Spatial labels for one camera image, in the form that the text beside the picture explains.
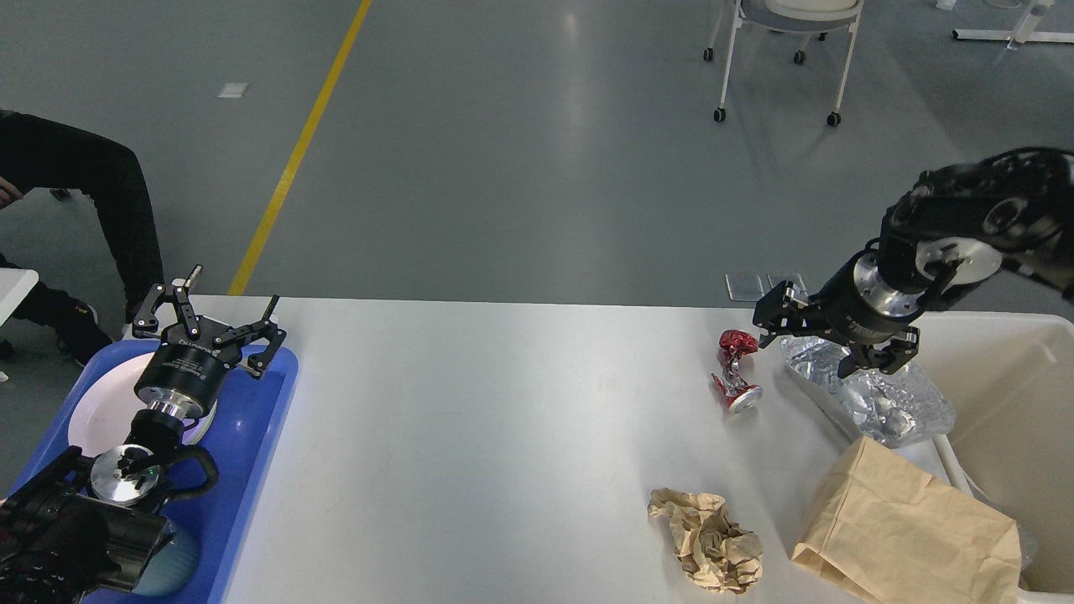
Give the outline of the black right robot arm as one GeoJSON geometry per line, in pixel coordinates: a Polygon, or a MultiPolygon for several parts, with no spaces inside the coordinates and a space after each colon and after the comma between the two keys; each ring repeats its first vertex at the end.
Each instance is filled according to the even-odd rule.
{"type": "Polygon", "coordinates": [[[815,294],[790,281],[756,303],[759,346],[816,336],[845,349],[837,375],[894,374],[918,353],[915,326],[1006,271],[1071,299],[1071,152],[1016,148],[926,169],[886,210],[881,232],[815,294]]]}

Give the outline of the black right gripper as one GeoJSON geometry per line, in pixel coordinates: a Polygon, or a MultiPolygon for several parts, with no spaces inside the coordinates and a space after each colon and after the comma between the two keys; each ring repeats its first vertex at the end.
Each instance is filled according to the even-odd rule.
{"type": "Polygon", "coordinates": [[[879,370],[891,375],[918,353],[923,282],[889,279],[889,260],[879,251],[860,251],[812,297],[799,298],[794,285],[781,283],[754,306],[752,323],[766,336],[824,336],[847,346],[837,377],[879,370]]]}

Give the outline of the person hand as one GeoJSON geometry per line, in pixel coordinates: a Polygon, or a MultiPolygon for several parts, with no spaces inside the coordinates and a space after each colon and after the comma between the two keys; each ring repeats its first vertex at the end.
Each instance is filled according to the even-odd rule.
{"type": "Polygon", "coordinates": [[[0,177],[0,208],[8,208],[13,203],[20,201],[24,198],[23,192],[12,184],[0,177]]]}

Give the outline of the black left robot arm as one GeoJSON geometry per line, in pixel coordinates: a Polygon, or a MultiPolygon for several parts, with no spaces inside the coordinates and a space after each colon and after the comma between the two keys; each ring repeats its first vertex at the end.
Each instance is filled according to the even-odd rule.
{"type": "Polygon", "coordinates": [[[70,445],[3,502],[4,603],[78,603],[97,590],[156,596],[190,580],[195,542],[164,510],[206,497],[220,471],[185,432],[211,416],[231,373],[261,378],[285,340],[278,294],[246,325],[195,313],[201,271],[155,285],[139,310],[133,334],[159,344],[132,386],[141,409],[124,443],[93,456],[70,445]]]}

